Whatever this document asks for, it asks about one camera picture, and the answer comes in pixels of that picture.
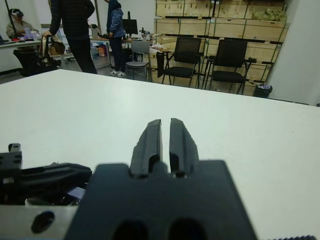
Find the gray floor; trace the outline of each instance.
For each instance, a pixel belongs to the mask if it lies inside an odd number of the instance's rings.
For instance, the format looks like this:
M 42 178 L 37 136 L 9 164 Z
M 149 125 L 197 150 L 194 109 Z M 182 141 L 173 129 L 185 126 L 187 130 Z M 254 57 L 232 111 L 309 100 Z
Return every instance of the gray floor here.
M 97 73 L 99 75 L 104 75 L 104 76 L 109 76 L 109 73 L 113 70 L 109 65 L 109 59 L 107 57 L 100 57 L 98 59 L 93 60 L 94 65 L 97 69 Z M 81 72 L 81 69 L 76 61 L 66 61 L 65 65 L 66 70 L 71 70 L 71 71 L 77 71 Z M 145 72 L 144 69 L 138 69 L 135 71 L 134 78 L 135 80 L 138 81 L 146 81 L 146 78 L 144 76 Z M 18 79 L 24 78 L 23 76 L 20 75 L 19 72 L 14 72 L 6 75 L 0 76 L 0 84 L 5 84 L 11 81 L 15 81 Z M 126 79 L 132 79 L 132 71 L 129 69 L 127 71 L 127 76 L 125 76 Z

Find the jeans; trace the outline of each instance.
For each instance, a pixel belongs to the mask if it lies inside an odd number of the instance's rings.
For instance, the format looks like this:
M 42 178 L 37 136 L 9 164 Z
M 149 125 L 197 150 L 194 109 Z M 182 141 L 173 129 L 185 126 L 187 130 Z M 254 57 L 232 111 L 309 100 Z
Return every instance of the jeans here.
M 114 69 L 118 72 L 126 71 L 125 55 L 122 52 L 122 37 L 111 37 L 109 39 L 114 57 Z
M 90 39 L 67 39 L 73 56 L 82 72 L 97 74 L 96 67 L 91 58 Z

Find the white sneaker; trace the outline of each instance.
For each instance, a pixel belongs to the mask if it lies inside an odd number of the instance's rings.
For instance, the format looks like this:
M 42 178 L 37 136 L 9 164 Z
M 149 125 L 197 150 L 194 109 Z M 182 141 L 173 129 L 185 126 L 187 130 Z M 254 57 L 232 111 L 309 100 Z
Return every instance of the white sneaker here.
M 109 73 L 109 75 L 116 75 L 118 72 L 116 70 L 112 70 L 112 72 Z
M 125 72 L 119 71 L 117 77 L 124 77 L 124 76 L 126 76 L 126 75 L 127 75 L 127 74 L 126 74 Z

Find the trash can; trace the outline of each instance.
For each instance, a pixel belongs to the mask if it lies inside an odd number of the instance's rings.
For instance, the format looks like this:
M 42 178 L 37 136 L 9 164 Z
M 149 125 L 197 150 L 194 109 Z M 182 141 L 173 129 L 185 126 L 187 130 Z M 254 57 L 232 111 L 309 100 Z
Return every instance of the trash can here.
M 257 85 L 255 86 L 253 96 L 257 98 L 267 98 L 272 92 L 272 89 L 273 88 L 270 85 Z

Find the vr headset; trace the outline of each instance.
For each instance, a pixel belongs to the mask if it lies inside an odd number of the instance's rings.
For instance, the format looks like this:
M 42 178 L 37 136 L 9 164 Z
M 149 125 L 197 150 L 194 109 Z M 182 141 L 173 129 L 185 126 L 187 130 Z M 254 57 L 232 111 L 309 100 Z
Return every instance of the vr headset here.
M 11 9 L 10 12 L 11 12 L 11 15 L 16 16 L 18 18 L 22 18 L 24 16 L 24 13 L 16 8 Z

